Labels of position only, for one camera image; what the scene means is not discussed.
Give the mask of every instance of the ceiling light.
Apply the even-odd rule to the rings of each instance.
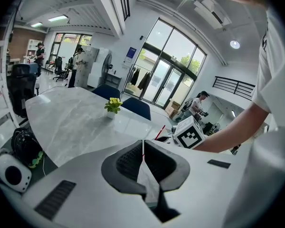
[[[37,24],[31,25],[31,27],[37,27],[37,26],[40,26],[40,25],[42,25],[42,23],[37,23]]]
[[[65,16],[65,15],[58,16],[58,17],[49,19],[49,21],[52,22],[52,21],[56,21],[56,20],[60,20],[60,19],[67,19],[67,16]]]
[[[234,48],[234,49],[239,49],[239,47],[240,47],[240,44],[239,44],[236,40],[232,40],[232,41],[230,42],[230,45],[231,45],[231,47]]]

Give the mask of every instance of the potted plant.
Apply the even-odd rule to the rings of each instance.
[[[117,114],[120,111],[120,106],[123,103],[120,101],[119,98],[110,98],[108,103],[105,104],[105,109],[107,109],[107,117],[113,119],[115,117],[115,114]]]

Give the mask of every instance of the air conditioner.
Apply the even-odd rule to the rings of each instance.
[[[195,0],[194,9],[200,14],[214,29],[222,28],[225,25],[231,24],[231,20],[226,15],[225,11],[214,0],[203,0],[199,2]]]

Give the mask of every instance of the marble tabletop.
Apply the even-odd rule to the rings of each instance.
[[[31,129],[55,165],[113,145],[154,139],[162,128],[123,107],[109,119],[105,103],[80,87],[53,88],[26,101]]]

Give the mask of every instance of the small white pot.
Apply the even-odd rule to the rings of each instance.
[[[107,116],[108,118],[111,118],[111,119],[114,119],[114,118],[115,118],[115,115],[116,115],[115,112],[107,112],[107,113],[106,113],[106,116]]]

